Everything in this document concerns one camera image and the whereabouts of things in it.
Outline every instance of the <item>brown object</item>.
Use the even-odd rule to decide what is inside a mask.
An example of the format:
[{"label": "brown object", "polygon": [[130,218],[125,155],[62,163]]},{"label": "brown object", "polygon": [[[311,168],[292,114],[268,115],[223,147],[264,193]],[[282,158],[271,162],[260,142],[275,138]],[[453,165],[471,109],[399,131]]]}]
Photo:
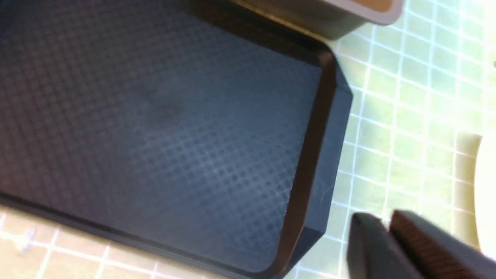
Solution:
[{"label": "brown object", "polygon": [[394,23],[403,0],[243,0],[291,24],[338,39],[366,22]]},{"label": "brown object", "polygon": [[409,211],[394,212],[389,232],[354,214],[347,261],[351,279],[496,278],[496,262]]}]

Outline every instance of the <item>tray rim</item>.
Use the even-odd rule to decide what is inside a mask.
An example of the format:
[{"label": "tray rim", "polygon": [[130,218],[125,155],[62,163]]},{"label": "tray rim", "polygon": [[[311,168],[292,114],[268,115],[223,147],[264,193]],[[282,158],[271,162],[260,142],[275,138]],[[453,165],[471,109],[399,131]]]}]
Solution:
[{"label": "tray rim", "polygon": [[[277,23],[252,10],[247,9],[231,0],[207,0],[228,12],[235,13],[262,29],[276,36],[290,40],[314,54],[322,68],[320,82],[311,110],[309,124],[305,133],[302,151],[295,172],[295,179],[290,193],[287,213],[284,217],[283,229],[276,257],[272,264],[263,271],[250,272],[200,257],[198,255],[170,247],[165,244],[150,241],[132,234],[94,223],[83,218],[51,209],[0,191],[0,204],[29,214],[45,218],[62,225],[97,235],[124,245],[135,247],[159,256],[171,258],[195,267],[203,268],[236,279],[271,279],[283,276],[288,268],[296,244],[305,226],[307,209],[310,201],[313,179],[320,155],[320,149],[326,131],[327,120],[330,115],[335,89],[337,88],[336,67],[337,61],[332,50],[324,43],[309,35],[300,33],[290,27]],[[0,2],[0,14],[9,9],[14,1]]]}]

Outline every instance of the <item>tray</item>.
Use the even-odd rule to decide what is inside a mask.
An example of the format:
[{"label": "tray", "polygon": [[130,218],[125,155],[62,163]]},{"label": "tray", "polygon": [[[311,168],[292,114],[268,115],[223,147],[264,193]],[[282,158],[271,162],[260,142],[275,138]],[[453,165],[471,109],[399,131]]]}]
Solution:
[{"label": "tray", "polygon": [[0,100],[0,203],[269,279],[325,232],[352,94],[323,43],[228,1],[26,0],[0,7]]}]

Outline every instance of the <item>beige object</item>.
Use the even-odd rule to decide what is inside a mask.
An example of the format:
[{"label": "beige object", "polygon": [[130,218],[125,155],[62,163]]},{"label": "beige object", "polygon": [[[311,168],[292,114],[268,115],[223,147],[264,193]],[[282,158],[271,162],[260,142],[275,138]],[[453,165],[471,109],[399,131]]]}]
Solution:
[{"label": "beige object", "polygon": [[337,39],[366,22],[394,23],[403,0],[242,0],[284,21],[328,39]]},{"label": "beige object", "polygon": [[496,129],[486,133],[479,146],[475,167],[475,219],[481,252],[496,260]]}]

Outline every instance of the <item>white grid line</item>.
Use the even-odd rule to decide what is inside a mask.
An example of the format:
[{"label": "white grid line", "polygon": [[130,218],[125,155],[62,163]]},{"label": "white grid line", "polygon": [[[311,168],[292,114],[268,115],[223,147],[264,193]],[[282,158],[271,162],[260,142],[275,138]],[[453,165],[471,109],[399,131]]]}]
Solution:
[{"label": "white grid line", "polygon": [[0,214],[0,230],[3,228],[3,223],[5,222],[6,214],[4,211]]},{"label": "white grid line", "polygon": [[[437,13],[438,13],[438,5],[434,4],[434,7],[433,7],[434,18],[437,18]],[[432,44],[431,44],[430,49],[429,49],[429,65],[432,65],[433,60],[434,60],[435,36],[436,36],[436,29],[434,29],[431,33],[431,43]],[[433,68],[429,67],[428,82],[429,82],[430,87],[433,83],[432,70],[433,70]],[[430,106],[431,106],[431,90],[428,90],[427,94],[426,94],[425,107],[430,108]],[[427,165],[427,147],[429,144],[429,126],[430,126],[430,124],[431,124],[431,121],[430,121],[429,117],[426,117],[425,122],[424,122],[425,126],[424,126],[424,148],[422,149],[422,166]],[[425,167],[423,167],[423,168],[421,168],[421,172],[420,172],[420,194],[419,194],[419,208],[418,208],[419,214],[422,214],[423,205],[424,205],[423,199],[425,199],[424,198],[424,187],[425,187],[425,183],[426,183],[426,177],[427,177],[427,169]]]},{"label": "white grid line", "polygon": [[[487,67],[487,64],[485,64],[485,63],[484,63],[484,61],[485,61],[485,60],[484,60],[484,61],[480,61],[480,60],[474,59],[474,58],[473,58],[473,57],[471,57],[470,55],[466,55],[466,54],[465,54],[465,53],[463,53],[463,52],[454,51],[454,50],[452,50],[452,49],[450,49],[450,48],[448,48],[448,47],[446,47],[446,46],[444,46],[444,45],[440,45],[440,44],[438,44],[438,43],[436,43],[436,42],[435,42],[435,37],[434,37],[434,39],[433,39],[432,41],[430,41],[430,40],[427,40],[426,38],[423,38],[423,37],[421,37],[421,36],[419,36],[419,35],[416,35],[416,34],[414,34],[414,33],[411,33],[411,32],[409,32],[409,31],[407,31],[407,30],[401,31],[401,29],[400,29],[399,27],[389,26],[388,28],[391,28],[392,30],[399,31],[399,32],[401,32],[402,34],[408,35],[408,36],[410,36],[410,37],[412,37],[412,38],[416,38],[416,39],[418,39],[418,40],[421,40],[421,41],[423,41],[423,42],[425,42],[425,43],[430,44],[431,46],[434,46],[434,47],[440,48],[440,49],[442,49],[443,51],[446,51],[446,52],[448,52],[448,53],[450,53],[450,54],[457,55],[457,56],[461,56],[461,57],[463,57],[465,60],[468,60],[468,61],[470,61],[470,62],[473,62],[473,63],[475,63],[475,64],[477,64],[477,65],[479,65],[479,66],[482,66],[482,67]],[[441,28],[441,29],[445,29],[445,30],[447,30],[447,31],[452,32],[452,30],[447,29],[447,28],[442,27],[442,26],[439,26],[439,28]],[[426,65],[426,64],[427,64],[425,61],[423,61],[423,60],[421,60],[421,59],[418,59],[418,58],[416,58],[416,57],[414,57],[414,56],[411,56],[411,55],[408,55],[408,54],[406,54],[406,53],[401,53],[401,52],[400,52],[400,51],[398,51],[397,49],[392,48],[392,47],[390,47],[390,46],[387,46],[387,45],[385,45],[385,44],[382,44],[382,43],[380,43],[380,42],[376,41],[374,38],[369,38],[369,37],[367,37],[367,36],[365,36],[365,35],[360,34],[359,32],[352,32],[352,34],[354,34],[354,35],[356,35],[356,36],[358,36],[358,37],[360,37],[360,38],[362,38],[362,39],[364,39],[364,40],[368,41],[369,43],[376,44],[376,45],[378,45],[378,46],[380,46],[380,47],[383,47],[383,48],[385,48],[385,49],[387,49],[387,50],[389,50],[389,51],[391,51],[391,52],[394,52],[394,53],[396,53],[396,54],[400,54],[400,55],[404,55],[405,57],[410,58],[410,59],[412,59],[412,60],[414,60],[414,61],[417,61],[417,62],[419,62],[419,63],[421,63],[421,64],[424,64],[424,65]],[[435,67],[436,67],[436,69],[437,69],[437,70],[443,71],[444,73],[447,73],[447,74],[450,74],[450,75],[454,75],[454,74],[455,74],[455,73],[452,73],[452,72],[450,72],[450,71],[448,71],[448,70],[445,70],[445,69],[443,69],[443,68],[441,68],[441,67],[437,67],[437,66],[435,66]]]},{"label": "white grid line", "polygon": [[[410,15],[407,13],[405,14],[405,25],[403,28],[406,30],[408,26],[407,19]],[[398,72],[397,76],[401,76],[403,73],[403,60],[404,60],[404,55],[403,53],[405,52],[405,41],[406,41],[406,35],[404,32],[401,33],[401,49],[400,49],[400,60],[399,64],[400,66],[398,67]],[[400,90],[401,82],[396,79],[396,88],[395,88],[395,97],[394,97],[394,102],[393,102],[393,123],[392,123],[392,130],[391,130],[391,136],[390,136],[390,141],[389,141],[389,162],[387,166],[387,173],[386,173],[386,192],[385,192],[385,197],[384,197],[384,204],[382,205],[382,218],[387,218],[387,203],[389,200],[389,186],[391,182],[391,168],[393,165],[393,155],[394,155],[394,140],[396,136],[396,129],[398,126],[398,104],[399,104],[399,90]]]},{"label": "white grid line", "polygon": [[[372,37],[375,37],[375,34],[377,33],[377,27],[376,26],[372,26]],[[370,49],[369,49],[369,62],[368,64],[370,65],[371,62],[372,62],[372,56],[373,56],[373,48],[374,48],[374,44],[370,44]],[[364,82],[364,87],[366,88],[369,84],[369,79],[370,79],[370,67],[367,67],[367,71],[365,73],[365,82]],[[364,111],[364,105],[365,105],[365,93],[362,93],[361,95],[362,99],[361,99],[361,103],[360,103],[360,117],[363,115],[363,111]],[[362,119],[359,118],[358,119],[358,124],[357,124],[357,135],[356,135],[356,138],[355,138],[355,141],[358,143],[358,140],[359,140],[359,137],[360,137],[360,124],[362,122]],[[355,173],[355,165],[356,165],[356,161],[357,161],[357,152],[358,152],[358,146],[355,146],[354,148],[354,154],[353,154],[353,164],[352,164],[352,171],[353,173]],[[350,186],[350,197],[348,199],[348,205],[351,206],[351,198],[353,196],[353,183],[354,183],[354,176],[352,175],[351,176],[351,186]],[[341,236],[341,239],[346,239],[346,235],[345,232],[346,232],[346,228],[350,225],[350,208],[347,208],[346,210],[346,218],[345,218],[345,223],[344,223],[344,230],[343,230],[343,234]],[[343,245],[341,245],[341,248],[340,248],[340,251],[339,251],[339,269],[338,269],[338,274],[339,276],[341,276],[341,272],[342,272],[342,266],[343,266],[343,258],[342,258],[342,254],[343,254]]]},{"label": "white grid line", "polygon": [[[412,84],[414,84],[414,85],[416,85],[416,86],[418,86],[418,87],[420,87],[420,88],[428,88],[428,86],[426,86],[426,85],[423,85],[423,84],[421,84],[421,83],[417,83],[417,82],[415,82],[415,81],[413,81],[413,80],[409,80],[409,79],[404,78],[404,77],[402,77],[402,76],[397,76],[397,75],[396,75],[396,74],[394,74],[394,73],[388,72],[388,71],[386,71],[386,70],[384,70],[384,69],[382,69],[382,68],[380,68],[380,67],[378,67],[378,66],[368,64],[367,62],[363,62],[363,61],[361,61],[360,59],[357,59],[357,58],[355,58],[355,57],[353,57],[353,56],[350,56],[350,55],[347,55],[347,54],[344,54],[344,53],[341,53],[341,52],[338,52],[338,51],[336,51],[336,54],[338,55],[338,58],[339,58],[339,57],[346,57],[346,58],[348,58],[348,59],[350,59],[350,60],[353,60],[353,61],[355,61],[355,62],[358,62],[358,63],[360,63],[360,64],[363,64],[363,65],[365,65],[365,66],[367,66],[367,67],[371,67],[371,68],[372,68],[372,69],[374,69],[374,70],[378,70],[378,71],[381,71],[381,72],[387,73],[388,75],[395,76],[395,77],[397,77],[397,78],[398,78],[400,81],[402,81],[402,82],[412,83]],[[422,64],[423,64],[424,66],[426,66],[426,67],[428,67],[428,66],[429,66],[429,65],[427,65],[425,62],[419,62],[419,63],[422,63]],[[476,87],[480,87],[480,84],[479,84],[479,83],[476,83],[476,82],[472,81],[471,79],[466,78],[466,77],[464,77],[464,76],[462,76],[462,75],[453,74],[452,72],[449,72],[449,71],[447,71],[447,70],[444,70],[443,68],[437,67],[437,66],[435,66],[435,65],[433,65],[432,67],[433,67],[433,69],[436,69],[436,70],[438,70],[438,71],[440,71],[440,72],[443,72],[443,73],[445,73],[445,74],[448,74],[448,75],[451,75],[451,76],[455,77],[455,79],[461,80],[461,81],[463,81],[463,82],[465,82],[465,83],[468,83],[468,84],[473,85],[473,86],[476,86]],[[442,92],[438,92],[438,93],[439,93],[439,94],[441,94],[441,95],[444,95],[444,96],[450,96],[449,94],[443,94]]]},{"label": "white grid line", "polygon": [[[16,241],[16,239],[18,239],[19,236],[18,235],[15,235],[15,234],[8,233],[8,232],[0,231],[0,238],[6,239],[6,240],[10,240],[10,241]],[[140,273],[144,273],[144,274],[148,274],[148,275],[154,275],[155,278],[184,279],[184,278],[178,278],[178,277],[169,276],[169,275],[166,275],[166,274],[161,274],[161,273],[158,273],[158,272],[154,272],[154,271],[151,271],[151,270],[139,268],[139,267],[136,267],[136,266],[133,266],[133,265],[129,265],[129,264],[123,264],[123,263],[118,262],[118,261],[104,259],[103,257],[93,256],[93,255],[85,254],[85,253],[82,253],[82,252],[74,251],[74,250],[71,250],[71,249],[62,248],[62,247],[56,246],[54,244],[55,243],[54,242],[54,239],[56,239],[55,236],[52,239],[52,242],[53,243],[51,242],[50,244],[41,243],[41,242],[38,242],[38,241],[30,241],[29,244],[32,245],[32,246],[35,246],[35,247],[46,248],[50,252],[59,252],[59,253],[63,253],[63,254],[67,254],[67,255],[71,255],[71,256],[75,256],[75,257],[79,257],[79,258],[82,258],[82,259],[90,260],[90,261],[93,261],[93,262],[103,263],[106,266],[118,267],[118,268],[122,268],[122,269],[129,270],[129,271],[136,271],[136,272],[140,272]],[[42,262],[42,265],[43,265],[43,263],[45,263],[45,260],[47,260],[47,257],[44,258],[44,260]],[[40,272],[38,272],[38,275],[37,275],[36,278],[37,279],[41,279],[42,276],[43,276],[43,274],[41,274]]]},{"label": "white grid line", "polygon": [[[153,274],[150,276],[150,279],[155,279],[155,274],[157,274],[157,269],[158,269],[158,261],[155,261],[155,264],[153,265]],[[201,279],[206,279],[205,274],[201,276]]]},{"label": "white grid line", "polygon": [[383,157],[392,158],[395,161],[398,161],[400,163],[403,163],[405,165],[408,165],[408,166],[411,166],[411,167],[414,167],[414,168],[417,168],[417,169],[424,168],[425,170],[429,171],[430,173],[435,174],[435,175],[437,175],[439,177],[442,177],[442,178],[451,179],[451,180],[454,180],[456,182],[462,182],[462,183],[465,183],[465,184],[468,184],[468,185],[474,185],[473,181],[462,180],[462,179],[456,178],[454,174],[449,175],[449,174],[446,174],[446,173],[444,173],[444,172],[442,172],[440,170],[437,170],[435,168],[422,166],[421,164],[417,164],[417,163],[414,163],[412,161],[409,161],[409,160],[406,160],[406,159],[403,159],[403,158],[399,158],[399,157],[396,157],[396,156],[390,156],[389,153],[385,153],[383,151],[379,151],[379,150],[376,150],[376,149],[373,149],[373,148],[370,148],[370,147],[358,145],[358,144],[352,143],[352,142],[345,141],[344,143],[347,144],[347,145],[352,145],[352,146],[355,146],[355,147],[358,147],[358,148],[362,148],[364,150],[370,151],[370,152],[375,153],[377,155],[381,155]]},{"label": "white grid line", "polygon": [[[103,259],[106,259],[108,257],[108,255],[109,255],[109,252],[110,252],[110,244],[107,244],[105,246],[105,250],[103,252],[102,258]],[[103,269],[104,268],[105,268],[105,263],[102,261],[102,262],[100,262],[100,265],[98,267],[98,270],[96,271],[95,279],[100,279],[102,277]]]},{"label": "white grid line", "polygon": [[[461,28],[462,28],[462,19],[459,18],[458,19],[458,25],[459,25],[459,28],[460,28],[460,32],[461,32]],[[460,38],[458,38],[458,52],[461,52],[461,49],[462,49],[462,41],[460,40]],[[460,75],[461,74],[461,60],[460,59],[457,59],[456,61],[456,70],[457,70],[457,75]],[[455,86],[455,96],[457,97],[457,100],[456,100],[456,103],[455,103],[455,116],[456,117],[459,117],[460,115],[460,101],[459,101],[459,97],[460,97],[460,81],[459,80],[456,80],[456,86]],[[454,126],[454,137],[453,137],[453,148],[456,149],[456,145],[457,145],[457,139],[458,139],[458,133],[459,133],[459,128],[457,125]],[[454,174],[454,177],[456,177],[456,154],[453,154],[453,174]],[[455,205],[455,189],[456,189],[456,181],[453,179],[451,181],[451,206],[454,207]],[[453,235],[454,234],[454,231],[455,231],[455,212],[454,210],[451,211],[451,223],[450,223],[450,233]]]},{"label": "white grid line", "polygon": [[43,261],[41,262],[40,269],[38,270],[38,273],[36,274],[36,279],[42,279],[43,275],[45,274],[45,270],[47,269],[48,262],[50,261],[50,256],[52,255],[52,252],[54,251],[55,248],[55,242],[57,241],[57,238],[60,233],[60,228],[58,227],[55,230],[54,236],[52,237],[52,240],[50,241],[50,244],[47,246],[47,253],[45,257],[43,258]]},{"label": "white grid line", "polygon": [[455,33],[455,34],[457,34],[459,37],[461,37],[461,38],[463,38],[463,39],[465,39],[465,40],[469,40],[469,41],[472,41],[472,42],[475,42],[475,43],[478,43],[478,44],[483,44],[483,43],[484,43],[484,41],[481,41],[481,40],[478,40],[478,39],[476,39],[476,38],[473,38],[473,37],[467,36],[467,35],[465,35],[465,34],[462,32],[462,19],[464,19],[464,17],[461,17],[461,16],[460,16],[460,17],[458,17],[458,19],[459,19],[459,25],[458,25],[459,29],[458,29],[458,30],[456,30],[456,29],[453,29],[453,28],[451,28],[451,27],[449,27],[449,26],[444,26],[443,24],[441,24],[441,23],[439,23],[439,22],[437,22],[437,21],[435,21],[435,20],[432,20],[432,19],[426,18],[426,17],[424,17],[423,15],[421,15],[421,14],[417,14],[417,13],[415,13],[415,12],[413,12],[413,11],[410,11],[410,10],[405,10],[405,14],[407,14],[407,13],[412,14],[412,15],[414,15],[414,16],[416,16],[416,17],[418,17],[418,18],[420,18],[420,19],[422,19],[422,20],[424,20],[424,21],[426,21],[427,23],[430,23],[432,26],[435,26],[435,27],[442,27],[442,28],[444,28],[444,29],[446,29],[446,30],[449,30],[449,31],[451,31],[451,32],[453,32],[453,33]]},{"label": "white grid line", "polygon": [[[350,173],[347,173],[347,172],[344,172],[344,171],[339,171],[340,173],[344,173],[344,174],[349,174],[349,175],[352,175]],[[364,181],[367,181],[367,182],[370,182],[371,184],[374,184],[378,187],[383,187],[384,188],[384,185],[376,182],[376,181],[372,181],[371,179],[367,178],[367,177],[363,177],[363,176],[360,176],[360,175],[354,175],[356,178],[358,179],[362,179]],[[407,191],[407,190],[404,190],[404,189],[401,189],[401,188],[397,188],[397,187],[394,187],[394,186],[389,186],[390,190],[393,190],[395,192],[398,192],[398,193],[401,193],[401,194],[404,194],[404,195],[408,195],[408,196],[411,196],[413,198],[416,198],[416,199],[422,199],[422,201],[424,202],[428,202],[430,204],[433,204],[433,205],[437,205],[439,207],[442,207],[442,208],[445,208],[445,209],[450,209],[450,210],[456,210],[456,211],[460,211],[460,212],[464,212],[468,215],[475,215],[475,213],[471,212],[471,211],[468,211],[468,210],[465,210],[465,209],[461,209],[461,208],[457,208],[456,206],[453,206],[451,203],[450,204],[444,204],[442,202],[439,202],[438,200],[436,199],[432,199],[432,198],[429,198],[429,197],[422,197],[420,195],[420,193],[415,193],[415,192],[411,192],[411,191]],[[333,204],[335,205],[338,205],[338,206],[341,206],[341,207],[345,207],[345,208],[349,208],[349,209],[352,209],[354,211],[362,211],[362,212],[369,212],[368,210],[365,210],[365,209],[360,209],[360,208],[357,208],[357,207],[354,207],[352,205],[347,205],[345,203],[341,203],[341,202],[336,202],[336,201],[332,201]]]}]

